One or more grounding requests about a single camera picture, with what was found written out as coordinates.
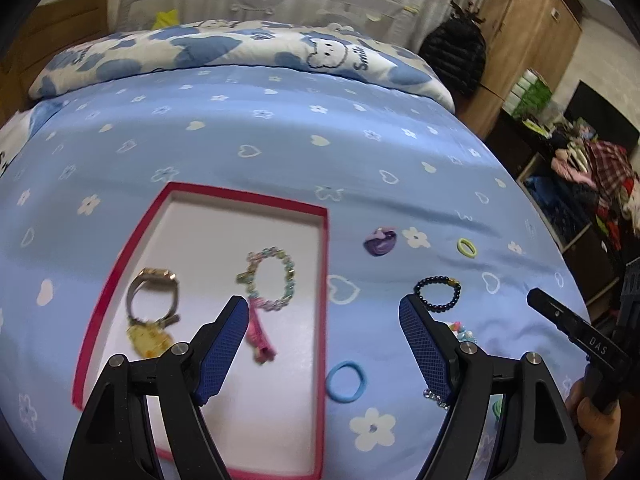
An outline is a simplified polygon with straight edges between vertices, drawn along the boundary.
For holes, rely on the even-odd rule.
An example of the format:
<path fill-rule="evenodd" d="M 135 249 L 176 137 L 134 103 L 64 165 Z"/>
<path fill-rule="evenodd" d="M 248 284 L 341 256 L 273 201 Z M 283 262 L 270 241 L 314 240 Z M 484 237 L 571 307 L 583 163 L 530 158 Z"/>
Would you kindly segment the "right hand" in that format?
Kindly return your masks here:
<path fill-rule="evenodd" d="M 616 451 L 620 433 L 620 402 L 616 401 L 608 413 L 600 412 L 586 395 L 584 380 L 580 378 L 570 388 L 565 407 L 568 414 L 576 417 L 578 427 L 587 437 L 582 451 L 586 478 L 616 479 L 622 472 Z"/>

